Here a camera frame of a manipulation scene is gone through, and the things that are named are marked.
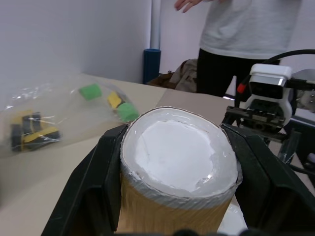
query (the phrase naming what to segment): beige table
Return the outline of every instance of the beige table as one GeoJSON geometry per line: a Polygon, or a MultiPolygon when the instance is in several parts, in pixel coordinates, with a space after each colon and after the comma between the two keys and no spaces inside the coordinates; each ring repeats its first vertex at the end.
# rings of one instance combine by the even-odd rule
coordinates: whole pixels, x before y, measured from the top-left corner
{"type": "MultiPolygon", "coordinates": [[[[156,106],[174,106],[199,113],[219,125],[232,101],[202,94],[108,80],[133,101],[140,113],[156,106]]],[[[42,233],[74,168],[117,124],[105,123],[70,145],[0,159],[0,235],[38,236],[42,233]]]]}

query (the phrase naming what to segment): clear plastic bag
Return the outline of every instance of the clear plastic bag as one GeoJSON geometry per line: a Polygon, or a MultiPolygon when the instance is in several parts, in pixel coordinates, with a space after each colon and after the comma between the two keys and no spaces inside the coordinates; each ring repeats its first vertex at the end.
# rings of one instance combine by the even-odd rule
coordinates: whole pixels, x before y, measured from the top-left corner
{"type": "Polygon", "coordinates": [[[102,78],[76,76],[24,88],[8,95],[0,113],[1,156],[74,140],[104,122],[138,116],[127,96],[102,78]]]}

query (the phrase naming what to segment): blue cylinder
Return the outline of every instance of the blue cylinder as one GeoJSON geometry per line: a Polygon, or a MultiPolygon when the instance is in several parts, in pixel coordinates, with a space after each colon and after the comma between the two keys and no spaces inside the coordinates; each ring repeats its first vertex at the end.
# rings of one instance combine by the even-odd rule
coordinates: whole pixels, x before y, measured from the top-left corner
{"type": "Polygon", "coordinates": [[[161,59],[161,50],[146,49],[144,50],[143,59],[143,83],[151,81],[159,76],[159,63],[161,59]]]}

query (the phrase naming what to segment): black cable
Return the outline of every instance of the black cable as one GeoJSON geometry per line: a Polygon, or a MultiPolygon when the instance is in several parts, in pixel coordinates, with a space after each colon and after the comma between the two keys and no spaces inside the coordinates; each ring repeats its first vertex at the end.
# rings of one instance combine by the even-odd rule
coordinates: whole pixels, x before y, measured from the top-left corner
{"type": "MultiPolygon", "coordinates": [[[[276,55],[270,59],[265,60],[262,64],[271,64],[279,59],[283,59],[286,57],[290,57],[290,56],[295,56],[295,55],[306,55],[306,54],[314,54],[315,55],[315,49],[302,49],[302,50],[295,50],[295,51],[290,51],[290,52],[286,52],[286,53],[282,53],[279,55],[276,55]]],[[[240,103],[241,103],[241,97],[243,92],[245,91],[245,88],[248,84],[248,82],[250,81],[251,76],[248,75],[239,85],[239,87],[237,88],[236,94],[235,94],[235,107],[240,107],[240,103]]]]}
{"type": "Polygon", "coordinates": [[[299,172],[299,173],[302,173],[302,174],[306,174],[306,175],[315,177],[315,173],[314,173],[314,172],[304,170],[304,169],[302,169],[302,168],[293,166],[293,165],[291,165],[291,164],[288,164],[288,166],[289,166],[293,171],[296,171],[296,172],[299,172]]]}

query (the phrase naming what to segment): cardboard cylinder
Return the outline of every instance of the cardboard cylinder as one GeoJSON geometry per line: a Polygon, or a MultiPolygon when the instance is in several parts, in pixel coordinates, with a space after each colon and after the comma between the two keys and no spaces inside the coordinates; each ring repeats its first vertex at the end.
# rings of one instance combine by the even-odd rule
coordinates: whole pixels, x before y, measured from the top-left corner
{"type": "Polygon", "coordinates": [[[223,130],[182,109],[153,109],[122,142],[122,198],[131,233],[216,232],[242,181],[223,130]]]}

